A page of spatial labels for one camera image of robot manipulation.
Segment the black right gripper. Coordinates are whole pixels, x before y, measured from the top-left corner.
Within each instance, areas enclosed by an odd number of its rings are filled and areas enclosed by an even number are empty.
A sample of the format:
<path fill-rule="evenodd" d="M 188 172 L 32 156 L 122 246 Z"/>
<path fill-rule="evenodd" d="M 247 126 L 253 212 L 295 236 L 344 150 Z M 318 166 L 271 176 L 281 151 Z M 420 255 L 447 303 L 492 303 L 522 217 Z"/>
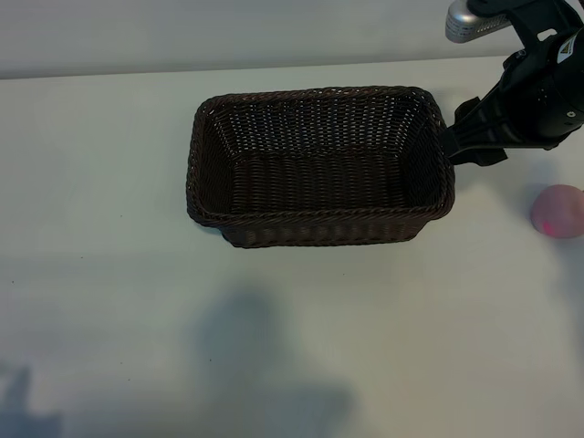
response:
<path fill-rule="evenodd" d="M 444 132 L 452 165 L 507 159 L 505 148 L 557 147 L 583 125 L 583 28 L 571 28 L 509 56 L 480 101 L 460 104 Z M 478 116 L 467 116 L 478 105 Z"/>

